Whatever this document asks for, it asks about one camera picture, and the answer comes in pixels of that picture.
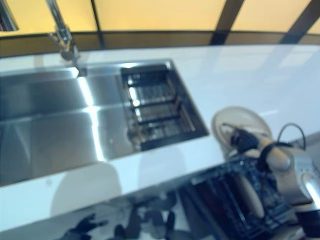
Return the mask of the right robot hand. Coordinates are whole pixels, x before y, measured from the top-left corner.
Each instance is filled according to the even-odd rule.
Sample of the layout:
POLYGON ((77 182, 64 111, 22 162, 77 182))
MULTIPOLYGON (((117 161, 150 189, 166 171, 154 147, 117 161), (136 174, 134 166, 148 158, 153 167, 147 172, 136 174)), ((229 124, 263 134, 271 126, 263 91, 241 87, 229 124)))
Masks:
POLYGON ((222 126, 232 129, 227 138, 227 142, 231 147, 236 149, 239 154, 258 149, 259 140, 253 133, 229 123, 223 123, 222 126))

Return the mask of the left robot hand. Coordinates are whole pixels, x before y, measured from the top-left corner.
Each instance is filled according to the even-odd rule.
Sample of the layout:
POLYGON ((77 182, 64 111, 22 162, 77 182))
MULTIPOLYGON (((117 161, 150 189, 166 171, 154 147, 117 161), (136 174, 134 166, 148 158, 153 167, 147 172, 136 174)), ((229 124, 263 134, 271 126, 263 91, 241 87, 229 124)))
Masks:
POLYGON ((106 226, 108 223, 108 220, 97 220, 96 214, 92 213, 80 220, 76 226, 72 228, 72 232, 78 235, 85 235, 95 228, 106 226))

